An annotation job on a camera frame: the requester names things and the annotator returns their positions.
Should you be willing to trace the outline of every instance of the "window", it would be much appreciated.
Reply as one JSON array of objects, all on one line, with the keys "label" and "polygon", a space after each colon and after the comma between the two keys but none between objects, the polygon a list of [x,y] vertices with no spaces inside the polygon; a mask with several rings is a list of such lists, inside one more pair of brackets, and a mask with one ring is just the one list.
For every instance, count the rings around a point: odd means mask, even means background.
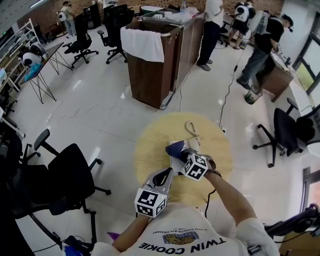
[{"label": "window", "polygon": [[320,13],[315,16],[308,39],[293,64],[296,75],[306,93],[314,102],[320,99],[320,89],[315,90],[320,82]]}]

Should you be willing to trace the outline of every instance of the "water bottle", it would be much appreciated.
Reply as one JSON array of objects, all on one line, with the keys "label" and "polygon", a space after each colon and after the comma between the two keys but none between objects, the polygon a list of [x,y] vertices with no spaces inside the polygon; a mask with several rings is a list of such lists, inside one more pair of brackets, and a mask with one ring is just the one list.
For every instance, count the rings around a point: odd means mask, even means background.
[{"label": "water bottle", "polygon": [[181,6],[180,6],[180,13],[184,13],[187,9],[187,4],[186,1],[182,1]]}]

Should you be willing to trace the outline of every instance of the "person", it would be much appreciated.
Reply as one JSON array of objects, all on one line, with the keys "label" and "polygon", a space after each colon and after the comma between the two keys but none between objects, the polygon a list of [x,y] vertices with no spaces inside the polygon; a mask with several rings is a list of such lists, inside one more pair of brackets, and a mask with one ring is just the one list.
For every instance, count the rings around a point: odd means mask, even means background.
[{"label": "person", "polygon": [[278,42],[285,28],[291,28],[293,25],[293,20],[286,14],[280,18],[270,16],[266,26],[266,33],[255,34],[253,53],[242,71],[242,76],[236,80],[243,88],[250,90],[249,79],[260,71],[272,49],[275,53],[279,51]]},{"label": "person", "polygon": [[76,35],[76,26],[74,21],[74,14],[69,6],[68,1],[63,2],[63,7],[61,8],[61,12],[65,13],[66,20],[64,21],[66,31],[69,34],[68,38],[74,37]]},{"label": "person", "polygon": [[279,256],[274,241],[258,221],[247,199],[217,171],[210,169],[204,177],[216,189],[233,217],[235,238],[219,235],[197,208],[172,202],[152,220],[138,215],[112,245],[96,243],[91,256],[248,256],[250,246],[260,246],[256,256]]},{"label": "person", "polygon": [[224,3],[222,0],[206,0],[205,22],[203,26],[203,38],[201,42],[200,57],[197,65],[205,71],[211,68],[207,64],[212,64],[211,53],[216,47],[220,36],[220,27],[224,22]]},{"label": "person", "polygon": [[[248,20],[253,18],[256,14],[255,9],[253,8],[254,6],[254,1],[253,0],[247,0],[245,3],[243,2],[238,2],[235,6],[234,9],[237,9],[239,6],[245,6],[248,8],[249,11],[249,17]],[[234,35],[236,34],[237,31],[239,31],[238,36],[236,38],[236,42],[235,42],[235,46],[233,47],[233,49],[235,50],[239,50],[240,47],[240,43],[242,38],[247,34],[247,32],[249,31],[248,28],[248,20],[247,21],[241,21],[238,19],[234,19],[233,24],[232,24],[232,30],[229,34],[228,40],[226,41],[226,45],[228,46],[232,40],[232,38],[234,37]]]}]

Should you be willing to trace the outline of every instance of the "person in black shirt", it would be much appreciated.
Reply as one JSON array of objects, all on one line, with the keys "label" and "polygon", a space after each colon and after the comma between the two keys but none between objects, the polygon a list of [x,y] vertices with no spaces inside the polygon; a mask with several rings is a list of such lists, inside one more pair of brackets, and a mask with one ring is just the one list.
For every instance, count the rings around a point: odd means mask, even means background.
[{"label": "person in black shirt", "polygon": [[[245,3],[244,2],[238,2],[234,9],[237,9],[239,6],[247,7],[248,10],[249,10],[249,17],[248,18],[251,19],[256,14],[256,11],[253,8],[253,5],[254,5],[254,1],[253,0],[246,0]],[[233,47],[233,49],[236,49],[236,50],[240,49],[239,45],[241,43],[241,39],[249,31],[249,28],[247,26],[248,20],[247,21],[241,21],[241,20],[238,20],[238,19],[234,19],[233,24],[232,24],[232,30],[231,30],[231,32],[229,34],[228,40],[226,41],[226,45],[227,46],[230,44],[230,41],[232,40],[232,38],[234,37],[236,32],[239,31],[239,34],[238,34],[238,37],[236,39],[236,43],[235,43],[235,46]]]},{"label": "person in black shirt", "polygon": [[242,71],[242,76],[236,80],[242,87],[250,89],[249,79],[260,71],[272,49],[278,52],[278,42],[285,28],[291,28],[293,25],[293,20],[285,14],[280,18],[275,16],[268,18],[265,31],[255,34],[253,53]]}]

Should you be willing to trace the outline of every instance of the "trash bin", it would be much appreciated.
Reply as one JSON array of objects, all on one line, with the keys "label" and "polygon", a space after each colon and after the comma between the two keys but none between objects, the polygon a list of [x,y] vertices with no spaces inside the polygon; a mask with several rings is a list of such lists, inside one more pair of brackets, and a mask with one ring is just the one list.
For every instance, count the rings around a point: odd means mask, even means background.
[{"label": "trash bin", "polygon": [[136,21],[125,28],[161,33],[164,62],[146,61],[127,53],[132,96],[159,109],[170,91],[174,56],[176,57],[175,43],[180,27],[156,21]]},{"label": "trash bin", "polygon": [[262,90],[258,86],[252,85],[250,90],[244,96],[245,101],[252,105],[262,96]]}]

